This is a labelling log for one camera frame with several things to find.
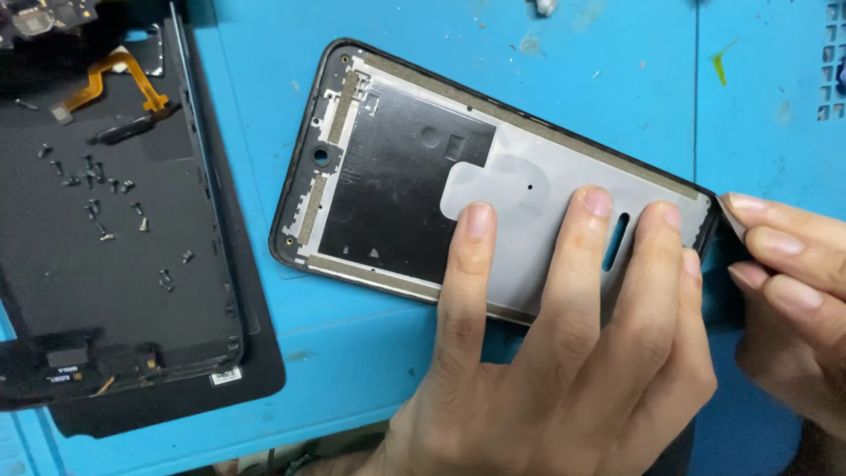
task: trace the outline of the blue surface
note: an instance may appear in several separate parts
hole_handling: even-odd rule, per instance
[[[522,0],[192,2],[288,384],[261,401],[103,440],[65,439],[41,410],[0,415],[0,474],[176,473],[389,418],[411,395],[428,367],[434,309],[293,271],[267,250],[306,94],[332,39],[369,42],[715,191],[846,218],[835,142],[846,120],[833,112],[843,99],[833,89],[820,97],[822,49],[846,43],[829,42],[825,28],[841,35],[846,21],[827,20],[826,8],[574,0],[533,20]],[[737,37],[722,86],[711,56]],[[821,105],[827,121],[816,120]],[[719,265],[710,257],[706,269]],[[722,317],[716,304],[706,303],[712,323]],[[489,326],[487,359],[513,355],[520,338],[508,329]],[[720,388],[699,418],[695,475],[774,474],[797,443],[798,419],[733,365],[737,338],[711,337]]]

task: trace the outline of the circuit board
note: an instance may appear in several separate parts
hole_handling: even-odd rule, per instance
[[[97,19],[100,0],[0,0],[0,49],[48,31],[70,31]]]

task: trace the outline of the orange flex cable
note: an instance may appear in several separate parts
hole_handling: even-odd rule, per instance
[[[141,69],[135,58],[127,52],[114,52],[92,64],[88,68],[88,86],[62,101],[64,109],[70,113],[99,97],[103,93],[102,74],[109,71],[116,64],[121,63],[126,64],[127,69],[132,74],[132,79],[135,80],[135,83],[147,98],[147,102],[144,103],[144,110],[156,112],[164,109],[164,105],[168,102],[168,97],[156,93],[153,85],[150,84],[150,80],[144,74],[144,70]]]

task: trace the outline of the barcode sticker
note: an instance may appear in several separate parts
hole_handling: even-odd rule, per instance
[[[234,382],[235,380],[241,380],[241,377],[243,377],[243,375],[241,374],[241,367],[238,365],[232,367],[232,369],[227,370],[226,372],[209,375],[211,383],[214,385],[228,384],[229,382]]]

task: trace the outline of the circular hole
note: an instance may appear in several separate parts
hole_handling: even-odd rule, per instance
[[[320,165],[321,167],[329,163],[329,152],[326,152],[323,149],[317,149],[315,151],[315,162],[317,162],[317,165]]]

